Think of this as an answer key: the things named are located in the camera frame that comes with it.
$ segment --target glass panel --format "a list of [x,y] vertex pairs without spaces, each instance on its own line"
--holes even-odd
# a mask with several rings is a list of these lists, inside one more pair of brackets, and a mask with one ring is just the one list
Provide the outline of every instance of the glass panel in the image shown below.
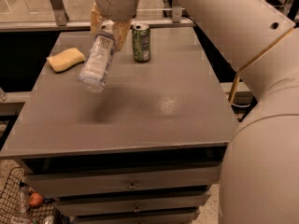
[[164,0],[140,0],[138,4],[137,19],[164,18]]
[[50,0],[0,0],[0,22],[55,21]]
[[69,20],[71,21],[89,21],[93,0],[63,0],[64,8]]
[[[71,21],[89,21],[93,0],[63,0]],[[160,19],[164,16],[164,0],[140,0],[138,19]]]

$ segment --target drawer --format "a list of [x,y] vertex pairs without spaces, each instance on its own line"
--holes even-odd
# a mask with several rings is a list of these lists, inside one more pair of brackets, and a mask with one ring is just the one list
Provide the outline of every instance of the drawer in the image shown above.
[[82,172],[54,175],[28,175],[27,182],[47,197],[95,193],[170,189],[212,185],[220,178],[220,166],[127,174]]
[[187,208],[172,211],[159,211],[129,215],[103,215],[93,217],[77,217],[79,224],[160,224],[160,223],[190,223],[197,219],[199,209]]
[[200,188],[137,191],[99,197],[59,201],[56,208],[67,217],[112,213],[139,213],[150,210],[199,207],[209,198]]

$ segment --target table top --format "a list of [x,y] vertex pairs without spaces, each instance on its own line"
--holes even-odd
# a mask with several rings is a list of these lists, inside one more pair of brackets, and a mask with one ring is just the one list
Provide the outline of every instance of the table top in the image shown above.
[[[61,33],[51,54],[87,56],[92,43],[89,32]],[[0,157],[226,145],[237,120],[193,29],[151,29],[150,45],[150,61],[135,62],[130,32],[101,93],[78,83],[82,64],[55,74],[46,63]]]

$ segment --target gray cabinet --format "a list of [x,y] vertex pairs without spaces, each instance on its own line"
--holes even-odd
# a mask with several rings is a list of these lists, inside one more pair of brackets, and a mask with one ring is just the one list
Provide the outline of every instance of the gray cabinet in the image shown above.
[[[92,43],[62,33],[52,54],[87,55]],[[134,61],[129,34],[102,93],[82,89],[80,69],[45,64],[0,157],[76,223],[196,219],[237,121],[193,29],[151,29],[147,63]]]

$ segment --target soda can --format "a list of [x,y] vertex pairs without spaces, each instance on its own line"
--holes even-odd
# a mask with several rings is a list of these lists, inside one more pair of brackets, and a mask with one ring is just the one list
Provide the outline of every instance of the soda can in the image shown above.
[[150,59],[150,27],[144,23],[133,26],[132,46],[134,59],[139,63]]

